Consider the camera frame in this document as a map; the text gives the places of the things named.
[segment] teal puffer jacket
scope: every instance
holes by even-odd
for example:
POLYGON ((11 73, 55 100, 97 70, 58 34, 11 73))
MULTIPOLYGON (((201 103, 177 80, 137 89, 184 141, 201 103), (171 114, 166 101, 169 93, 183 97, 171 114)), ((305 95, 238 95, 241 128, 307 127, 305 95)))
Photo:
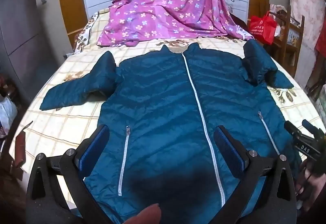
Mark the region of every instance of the teal puffer jacket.
POLYGON ((119 67, 106 52, 89 74, 48 92, 42 110, 81 104, 96 90, 108 97, 98 124, 110 128, 110 140, 85 184, 114 223, 159 203, 161 223, 207 224, 239 182, 213 140, 218 125, 246 149, 277 155, 259 111, 294 169, 291 136, 266 81, 292 85, 257 42, 248 41, 244 52, 241 59, 197 43, 182 54, 163 46, 119 67))

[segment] pink bedsheet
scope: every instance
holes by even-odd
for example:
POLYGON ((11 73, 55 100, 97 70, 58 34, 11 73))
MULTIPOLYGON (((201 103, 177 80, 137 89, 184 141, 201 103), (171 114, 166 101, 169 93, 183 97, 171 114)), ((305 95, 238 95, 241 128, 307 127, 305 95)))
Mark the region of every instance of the pink bedsheet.
POLYGON ((114 0, 110 21, 98 39, 100 46, 157 38, 231 35, 252 38, 237 26, 225 0, 114 0))

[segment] red tote bag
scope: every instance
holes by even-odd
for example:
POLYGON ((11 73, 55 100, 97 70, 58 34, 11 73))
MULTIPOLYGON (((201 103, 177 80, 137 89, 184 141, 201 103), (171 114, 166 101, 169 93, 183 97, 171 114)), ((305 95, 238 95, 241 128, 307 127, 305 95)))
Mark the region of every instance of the red tote bag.
POLYGON ((263 18, 251 17, 249 32, 263 44, 272 44, 276 27, 277 22, 267 12, 263 18))

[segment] human hand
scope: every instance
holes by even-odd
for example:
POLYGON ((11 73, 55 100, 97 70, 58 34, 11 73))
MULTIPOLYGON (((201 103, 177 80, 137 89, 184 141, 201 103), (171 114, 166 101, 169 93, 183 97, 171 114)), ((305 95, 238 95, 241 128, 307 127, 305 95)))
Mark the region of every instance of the human hand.
POLYGON ((159 224, 160 220, 161 209, 159 208, 159 204, 153 204, 123 224, 159 224))
POLYGON ((295 184, 295 191, 299 194, 302 194, 307 189, 307 186, 303 187, 306 181, 308 181, 308 184, 311 186, 311 192, 308 194, 306 199, 303 199, 302 204, 302 208, 306 212, 313 205, 326 183, 326 174, 321 176, 315 174, 310 175, 312 168, 313 163, 308 162, 308 159, 305 159, 300 165, 301 172, 295 184))

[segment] bed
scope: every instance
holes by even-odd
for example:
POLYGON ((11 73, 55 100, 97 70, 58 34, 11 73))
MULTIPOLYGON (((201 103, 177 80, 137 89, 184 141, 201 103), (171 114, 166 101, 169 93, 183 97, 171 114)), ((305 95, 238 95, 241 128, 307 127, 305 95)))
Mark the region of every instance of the bed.
MULTIPOLYGON (((97 40, 108 21, 108 9, 97 12, 90 18, 77 39, 75 54, 68 57, 57 72, 43 86, 29 106, 17 129, 16 135, 25 125, 33 121, 25 129, 26 163, 22 166, 24 170, 22 186, 25 190, 27 189, 29 173, 32 169, 35 156, 40 152, 43 152, 48 157, 59 156, 69 148, 77 148, 83 139, 90 137, 95 131, 101 105, 105 100, 100 101, 98 97, 90 96, 88 101, 80 106, 41 111, 40 105, 47 91, 57 84, 80 78, 89 73, 97 60, 106 51, 109 50, 112 52, 117 65, 127 58, 139 56, 153 50, 160 50, 164 44, 172 52, 180 53, 189 44, 194 42, 198 42, 201 48, 217 49, 244 57, 243 45, 245 41, 224 36, 196 39, 156 39, 139 42, 135 47, 126 47, 123 45, 120 47, 101 48, 97 46, 97 40)), ((309 132, 301 125, 303 119, 307 119, 313 125, 325 131, 321 118, 304 91, 280 65, 277 64, 277 66, 294 85, 292 89, 268 88, 276 105, 281 109, 285 120, 290 120, 306 135, 309 132)), ((13 157, 15 137, 9 150, 10 155, 13 157)), ((73 203, 73 199, 70 196, 63 177, 58 176, 58 179, 65 199, 73 203)))

